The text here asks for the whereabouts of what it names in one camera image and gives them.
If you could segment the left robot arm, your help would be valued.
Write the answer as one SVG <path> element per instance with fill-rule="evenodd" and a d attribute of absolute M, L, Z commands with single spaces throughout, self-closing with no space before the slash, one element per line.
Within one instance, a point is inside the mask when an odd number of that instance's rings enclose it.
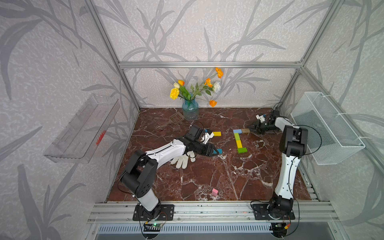
<path fill-rule="evenodd" d="M 188 161 L 194 162 L 197 155 L 215 157 L 219 150 L 209 142 L 214 132 L 192 125 L 190 130 L 181 137 L 173 139 L 157 149 L 135 151 L 120 177 L 120 182 L 130 190 L 148 213 L 156 213 L 161 206 L 152 186 L 157 170 L 170 162 L 176 168 L 185 169 Z"/>

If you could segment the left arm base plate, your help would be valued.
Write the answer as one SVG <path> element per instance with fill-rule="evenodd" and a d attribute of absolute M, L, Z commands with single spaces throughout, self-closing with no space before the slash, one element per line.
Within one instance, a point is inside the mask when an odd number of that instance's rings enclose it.
<path fill-rule="evenodd" d="M 137 204 L 134 210 L 133 221 L 172 221 L 175 213 L 175 205 L 157 204 L 152 211 L 148 211 L 142 205 Z"/>

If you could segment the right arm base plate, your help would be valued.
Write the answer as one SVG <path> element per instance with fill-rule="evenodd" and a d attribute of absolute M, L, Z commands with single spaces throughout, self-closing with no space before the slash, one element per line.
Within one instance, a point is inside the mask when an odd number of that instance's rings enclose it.
<path fill-rule="evenodd" d="M 270 209 L 269 204 L 251 203 L 251 208 L 254 213 L 255 220 L 269 220 L 269 221 L 289 221 L 295 220 L 295 214 L 291 211 L 283 211 L 277 208 Z"/>

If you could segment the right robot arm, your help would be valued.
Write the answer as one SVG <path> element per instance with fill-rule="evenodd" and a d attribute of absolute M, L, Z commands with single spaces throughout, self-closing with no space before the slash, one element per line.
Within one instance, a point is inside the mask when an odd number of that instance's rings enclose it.
<path fill-rule="evenodd" d="M 266 118 L 266 115 L 257 115 L 256 119 L 254 129 L 259 134 L 272 130 L 282 131 L 279 144 L 279 150 L 282 153 L 281 171 L 267 211 L 272 219 L 289 217 L 293 212 L 295 200 L 293 189 L 297 168 L 307 151 L 308 130 L 280 116 L 278 110 L 273 110 L 269 118 Z"/>

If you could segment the dark green block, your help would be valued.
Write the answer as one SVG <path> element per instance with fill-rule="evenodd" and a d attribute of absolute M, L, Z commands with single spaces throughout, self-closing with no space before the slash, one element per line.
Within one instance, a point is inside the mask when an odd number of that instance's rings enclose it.
<path fill-rule="evenodd" d="M 239 154 L 247 153 L 247 152 L 248 152 L 247 148 L 239 148 L 239 149 L 238 149 L 238 153 L 239 153 Z"/>

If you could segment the pink block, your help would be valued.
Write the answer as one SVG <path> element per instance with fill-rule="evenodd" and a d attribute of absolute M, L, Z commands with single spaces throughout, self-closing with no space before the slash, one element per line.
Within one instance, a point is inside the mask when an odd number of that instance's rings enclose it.
<path fill-rule="evenodd" d="M 218 190 L 212 189 L 212 196 L 216 197 L 218 195 Z"/>

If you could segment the small yellow block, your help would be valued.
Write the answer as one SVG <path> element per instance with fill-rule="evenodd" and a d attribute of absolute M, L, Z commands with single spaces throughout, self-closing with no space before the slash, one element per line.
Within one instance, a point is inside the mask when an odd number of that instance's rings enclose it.
<path fill-rule="evenodd" d="M 236 144 L 237 144 L 237 148 L 238 148 L 238 149 L 243 148 L 243 145 L 242 145 L 241 140 L 236 140 Z"/>

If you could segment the lime green block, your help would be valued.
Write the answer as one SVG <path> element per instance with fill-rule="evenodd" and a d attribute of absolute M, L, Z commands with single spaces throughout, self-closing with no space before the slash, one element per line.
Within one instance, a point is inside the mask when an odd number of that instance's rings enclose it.
<path fill-rule="evenodd" d="M 235 136 L 236 141 L 239 141 L 239 140 L 240 140 L 240 135 L 239 135 L 239 133 L 234 133 L 234 136 Z"/>

